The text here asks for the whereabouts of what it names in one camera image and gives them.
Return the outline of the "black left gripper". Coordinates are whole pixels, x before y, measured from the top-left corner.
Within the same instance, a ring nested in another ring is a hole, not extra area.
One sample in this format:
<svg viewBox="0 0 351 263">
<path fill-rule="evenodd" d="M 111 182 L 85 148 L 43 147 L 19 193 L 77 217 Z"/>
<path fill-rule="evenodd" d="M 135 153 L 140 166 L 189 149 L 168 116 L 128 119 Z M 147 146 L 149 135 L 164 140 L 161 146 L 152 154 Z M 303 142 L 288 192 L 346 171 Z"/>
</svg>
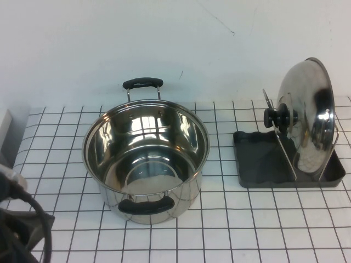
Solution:
<svg viewBox="0 0 351 263">
<path fill-rule="evenodd" d="M 44 233 L 36 212 L 1 209 L 1 262 L 38 262 L 31 252 L 41 240 Z"/>
</svg>

